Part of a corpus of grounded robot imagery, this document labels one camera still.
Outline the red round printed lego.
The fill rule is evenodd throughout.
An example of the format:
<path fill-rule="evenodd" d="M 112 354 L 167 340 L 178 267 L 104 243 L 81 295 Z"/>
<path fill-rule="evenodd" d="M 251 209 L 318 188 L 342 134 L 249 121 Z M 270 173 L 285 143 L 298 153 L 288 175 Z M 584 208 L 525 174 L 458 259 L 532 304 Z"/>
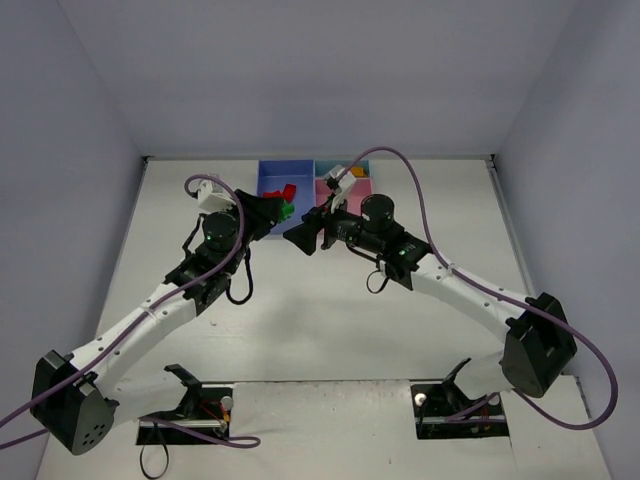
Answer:
<path fill-rule="evenodd" d="M 263 192 L 262 198 L 283 198 L 282 193 L 279 190 L 271 192 Z"/>

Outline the yellow red green lego stack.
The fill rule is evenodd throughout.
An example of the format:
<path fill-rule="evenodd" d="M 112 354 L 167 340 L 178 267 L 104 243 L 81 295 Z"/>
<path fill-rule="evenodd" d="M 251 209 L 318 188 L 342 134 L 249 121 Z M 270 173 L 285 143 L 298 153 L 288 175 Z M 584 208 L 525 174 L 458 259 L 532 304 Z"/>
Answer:
<path fill-rule="evenodd" d="M 295 212 L 294 204 L 284 200 L 281 205 L 278 222 L 279 223 L 285 222 L 286 220 L 292 217 L 294 212 Z"/>

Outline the red lego brick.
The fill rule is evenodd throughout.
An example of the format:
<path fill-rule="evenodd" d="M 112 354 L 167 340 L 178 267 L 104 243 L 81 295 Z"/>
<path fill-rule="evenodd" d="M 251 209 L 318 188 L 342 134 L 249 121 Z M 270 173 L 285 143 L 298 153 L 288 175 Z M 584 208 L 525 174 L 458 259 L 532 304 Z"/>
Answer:
<path fill-rule="evenodd" d="M 287 203 L 293 203 L 293 200 L 294 200 L 295 195 L 296 195 L 296 190 L 297 190 L 297 187 L 296 187 L 296 185 L 295 185 L 295 184 L 287 183 L 287 184 L 283 187 L 283 189 L 282 189 L 282 191 L 281 191 L 282 198 L 283 198 Z"/>

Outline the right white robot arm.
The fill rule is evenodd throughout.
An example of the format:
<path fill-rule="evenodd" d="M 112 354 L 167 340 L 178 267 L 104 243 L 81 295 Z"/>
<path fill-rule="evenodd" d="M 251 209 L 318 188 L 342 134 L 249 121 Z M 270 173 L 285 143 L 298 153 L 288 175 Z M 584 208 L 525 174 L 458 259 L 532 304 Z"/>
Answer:
<path fill-rule="evenodd" d="M 541 398 L 575 356 L 573 336 L 560 302 L 549 294 L 518 297 L 512 305 L 501 295 L 484 293 L 446 271 L 426 241 L 394 218 L 395 205 L 373 194 L 358 215 L 344 207 L 314 207 L 284 238 L 312 255 L 343 242 L 357 255 L 375 262 L 386 280 L 440 300 L 476 321 L 502 344 L 500 351 L 465 359 L 443 382 L 450 398 L 475 401 L 495 392 L 517 390 Z"/>

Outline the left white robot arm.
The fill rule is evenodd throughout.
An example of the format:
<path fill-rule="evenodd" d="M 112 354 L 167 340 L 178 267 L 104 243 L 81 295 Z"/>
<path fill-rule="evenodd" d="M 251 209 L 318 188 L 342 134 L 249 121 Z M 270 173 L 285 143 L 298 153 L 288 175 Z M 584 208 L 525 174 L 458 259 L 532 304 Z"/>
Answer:
<path fill-rule="evenodd" d="M 50 351 L 35 370 L 30 412 L 71 454 L 95 448 L 115 426 L 147 415 L 191 416 L 202 383 L 167 364 L 143 380 L 126 374 L 170 333 L 196 319 L 230 288 L 250 244 L 288 219 L 294 207 L 279 197 L 236 190 L 199 215 L 196 248 L 129 315 L 73 352 Z"/>

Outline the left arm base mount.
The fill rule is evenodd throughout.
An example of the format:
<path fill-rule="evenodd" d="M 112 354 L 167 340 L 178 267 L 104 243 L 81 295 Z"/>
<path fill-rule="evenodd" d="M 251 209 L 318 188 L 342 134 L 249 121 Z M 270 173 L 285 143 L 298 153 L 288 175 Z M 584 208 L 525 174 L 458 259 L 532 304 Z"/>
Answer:
<path fill-rule="evenodd" d="M 186 429 L 217 439 L 230 436 L 231 413 L 234 400 L 234 385 L 204 383 L 199 403 L 188 417 L 180 417 L 174 412 L 156 414 L 156 418 L 171 421 Z M 164 424 L 155 428 L 151 422 L 138 423 L 135 444 L 137 446 L 211 446 L 210 442 L 193 437 Z"/>

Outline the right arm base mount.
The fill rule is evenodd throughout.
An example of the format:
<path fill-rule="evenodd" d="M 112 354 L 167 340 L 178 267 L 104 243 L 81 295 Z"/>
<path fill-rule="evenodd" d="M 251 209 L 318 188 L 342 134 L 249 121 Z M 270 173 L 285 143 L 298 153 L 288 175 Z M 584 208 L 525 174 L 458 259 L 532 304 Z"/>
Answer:
<path fill-rule="evenodd" d="M 411 382 L 418 440 L 507 438 L 506 414 L 498 394 L 468 400 L 447 382 Z"/>

